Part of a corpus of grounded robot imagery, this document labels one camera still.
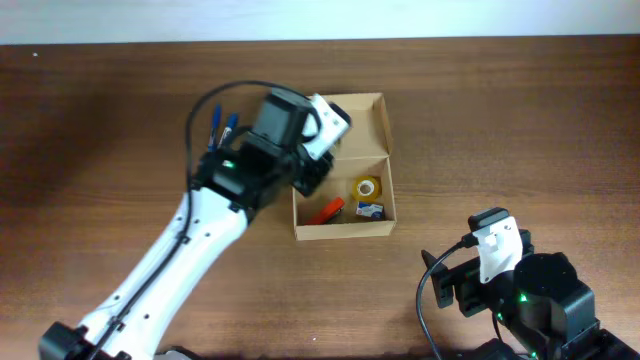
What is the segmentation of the blue white staples box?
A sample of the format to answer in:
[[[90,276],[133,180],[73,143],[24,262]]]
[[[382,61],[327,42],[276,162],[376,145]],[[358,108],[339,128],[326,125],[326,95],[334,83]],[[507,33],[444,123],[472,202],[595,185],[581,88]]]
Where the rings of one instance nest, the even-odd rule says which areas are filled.
[[[361,217],[382,220],[384,218],[384,206],[377,203],[359,201],[356,206],[356,214]]]

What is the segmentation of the brown cardboard box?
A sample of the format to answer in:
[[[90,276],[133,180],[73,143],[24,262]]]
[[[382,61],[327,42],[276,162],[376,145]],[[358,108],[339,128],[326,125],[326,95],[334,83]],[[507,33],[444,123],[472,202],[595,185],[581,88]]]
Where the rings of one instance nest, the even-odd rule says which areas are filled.
[[[388,236],[397,223],[390,154],[393,147],[391,125],[381,93],[326,95],[350,117],[352,128],[333,151],[333,169],[310,197],[293,193],[293,225],[298,241]],[[382,206],[382,217],[371,219],[357,213],[360,201],[354,197],[355,184],[371,180],[379,188],[373,201]],[[340,197],[345,206],[327,224],[311,225],[311,218],[332,200]]]

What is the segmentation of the blue ballpoint pen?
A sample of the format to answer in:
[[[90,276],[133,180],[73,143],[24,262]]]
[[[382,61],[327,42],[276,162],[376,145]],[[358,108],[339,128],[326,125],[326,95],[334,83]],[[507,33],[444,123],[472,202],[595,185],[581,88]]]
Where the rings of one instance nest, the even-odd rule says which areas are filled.
[[[221,122],[222,109],[220,104],[216,104],[211,117],[211,127],[207,148],[209,152],[214,152],[217,148],[217,134]]]

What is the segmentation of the blue white marker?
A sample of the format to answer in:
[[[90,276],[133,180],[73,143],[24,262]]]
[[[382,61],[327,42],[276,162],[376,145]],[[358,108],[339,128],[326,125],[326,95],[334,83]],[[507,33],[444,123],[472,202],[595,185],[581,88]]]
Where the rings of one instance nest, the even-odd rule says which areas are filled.
[[[226,141],[226,138],[231,134],[231,132],[235,129],[235,127],[237,126],[238,123],[238,119],[239,119],[239,115],[237,113],[231,113],[229,115],[229,117],[227,118],[227,122],[224,126],[223,132],[220,136],[220,140],[218,143],[218,146],[221,147],[224,142]]]

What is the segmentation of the yellow adhesive tape roll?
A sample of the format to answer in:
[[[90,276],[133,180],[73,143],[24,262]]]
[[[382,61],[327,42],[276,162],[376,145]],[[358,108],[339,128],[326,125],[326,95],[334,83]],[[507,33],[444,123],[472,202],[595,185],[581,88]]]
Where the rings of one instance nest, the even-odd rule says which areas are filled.
[[[352,196],[356,201],[375,201],[382,192],[379,179],[373,176],[361,176],[352,186]]]

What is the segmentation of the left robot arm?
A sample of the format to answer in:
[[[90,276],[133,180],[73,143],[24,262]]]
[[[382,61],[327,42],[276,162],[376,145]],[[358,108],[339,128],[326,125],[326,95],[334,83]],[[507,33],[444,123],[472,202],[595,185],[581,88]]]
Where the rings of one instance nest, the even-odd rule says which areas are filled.
[[[56,322],[42,359],[151,359],[216,259],[286,187],[311,195],[332,168],[350,116],[321,95],[268,94],[255,123],[206,153],[174,218],[119,288],[76,327]]]

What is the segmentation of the orange red stapler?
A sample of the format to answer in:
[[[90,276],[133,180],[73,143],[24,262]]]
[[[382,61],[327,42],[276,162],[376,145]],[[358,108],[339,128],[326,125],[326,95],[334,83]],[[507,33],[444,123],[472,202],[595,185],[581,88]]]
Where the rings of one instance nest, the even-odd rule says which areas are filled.
[[[335,218],[344,208],[345,202],[341,197],[334,198],[318,213],[312,216],[307,222],[307,225],[323,225]]]

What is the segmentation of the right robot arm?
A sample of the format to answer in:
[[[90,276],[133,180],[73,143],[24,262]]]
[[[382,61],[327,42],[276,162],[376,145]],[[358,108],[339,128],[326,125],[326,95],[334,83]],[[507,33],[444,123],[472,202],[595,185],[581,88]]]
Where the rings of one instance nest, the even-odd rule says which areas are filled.
[[[600,326],[595,295],[568,258],[561,252],[535,253],[525,229],[520,238],[521,261],[486,284],[480,281],[479,258],[449,269],[444,265],[447,254],[436,258],[423,250],[427,271],[416,299],[422,299],[430,278],[440,308],[457,301],[465,317],[489,310],[493,325],[504,326],[531,359],[638,359],[636,350]]]

